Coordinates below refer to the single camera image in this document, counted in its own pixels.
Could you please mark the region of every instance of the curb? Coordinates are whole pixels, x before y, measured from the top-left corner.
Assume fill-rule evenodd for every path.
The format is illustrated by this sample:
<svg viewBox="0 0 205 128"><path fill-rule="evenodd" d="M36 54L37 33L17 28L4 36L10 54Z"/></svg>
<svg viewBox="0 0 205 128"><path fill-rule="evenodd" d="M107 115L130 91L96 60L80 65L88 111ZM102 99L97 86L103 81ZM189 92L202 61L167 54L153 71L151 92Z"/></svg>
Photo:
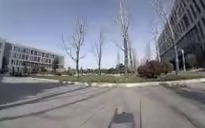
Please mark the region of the curb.
<svg viewBox="0 0 205 128"><path fill-rule="evenodd" d="M48 82L61 82L59 80L32 78L34 80L48 81ZM189 84L205 82L205 78L191 79L191 80L178 80L178 81L159 81L159 82L143 82L143 83L88 83L88 82L71 82L63 81L63 84L95 86L95 87L143 87L143 86L157 86L161 84Z"/></svg>

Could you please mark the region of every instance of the car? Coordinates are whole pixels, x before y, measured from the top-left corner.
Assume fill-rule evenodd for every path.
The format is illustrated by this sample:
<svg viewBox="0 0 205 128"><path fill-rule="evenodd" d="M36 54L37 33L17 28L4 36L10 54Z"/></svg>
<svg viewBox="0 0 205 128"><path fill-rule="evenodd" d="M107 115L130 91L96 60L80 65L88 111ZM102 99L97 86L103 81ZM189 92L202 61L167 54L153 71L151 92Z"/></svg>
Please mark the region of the car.
<svg viewBox="0 0 205 128"><path fill-rule="evenodd" d="M115 112L113 120L108 128L134 128L135 121L132 113L122 112L117 114Z"/></svg>

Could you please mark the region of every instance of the office building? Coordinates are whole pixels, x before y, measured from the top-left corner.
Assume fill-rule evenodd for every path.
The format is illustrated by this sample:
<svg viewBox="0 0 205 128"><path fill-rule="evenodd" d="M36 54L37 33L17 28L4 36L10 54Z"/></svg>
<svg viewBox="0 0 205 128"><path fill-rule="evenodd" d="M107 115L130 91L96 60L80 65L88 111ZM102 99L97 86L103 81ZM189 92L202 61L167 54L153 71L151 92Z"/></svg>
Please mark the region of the office building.
<svg viewBox="0 0 205 128"><path fill-rule="evenodd" d="M161 59L174 64L174 41L179 51L184 50L186 57L195 55L197 67L205 67L205 0L175 0L169 21L174 40L170 38L170 29L166 24L158 38ZM180 52L178 56L182 67Z"/></svg>
<svg viewBox="0 0 205 128"><path fill-rule="evenodd" d="M1 70L9 69L11 72L22 72L24 67L26 67L29 72L42 68L52 70L55 58L57 58L59 62L58 70L63 70L64 56L37 48L10 43L0 38Z"/></svg>

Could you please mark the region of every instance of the white building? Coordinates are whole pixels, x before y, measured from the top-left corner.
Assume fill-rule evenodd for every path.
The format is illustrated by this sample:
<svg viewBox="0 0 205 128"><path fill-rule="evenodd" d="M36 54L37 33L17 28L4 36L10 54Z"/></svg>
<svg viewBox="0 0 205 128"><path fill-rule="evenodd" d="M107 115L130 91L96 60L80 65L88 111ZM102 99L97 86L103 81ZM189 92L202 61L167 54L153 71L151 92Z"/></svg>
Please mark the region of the white building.
<svg viewBox="0 0 205 128"><path fill-rule="evenodd" d="M64 69L64 56L56 53L13 44L0 38L0 69L22 72L24 67L28 71L42 69L52 70L53 61L58 58L58 70Z"/></svg>

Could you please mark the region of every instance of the pole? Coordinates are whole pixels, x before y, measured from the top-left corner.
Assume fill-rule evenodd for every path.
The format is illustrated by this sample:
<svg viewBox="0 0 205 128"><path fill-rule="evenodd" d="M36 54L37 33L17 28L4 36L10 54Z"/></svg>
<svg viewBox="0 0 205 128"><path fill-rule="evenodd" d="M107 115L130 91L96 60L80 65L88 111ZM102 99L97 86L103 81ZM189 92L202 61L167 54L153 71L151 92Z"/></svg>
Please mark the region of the pole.
<svg viewBox="0 0 205 128"><path fill-rule="evenodd" d="M182 61L183 61L183 69L186 72L186 67L185 67L185 57L184 57L184 49L181 49L181 53L182 53Z"/></svg>

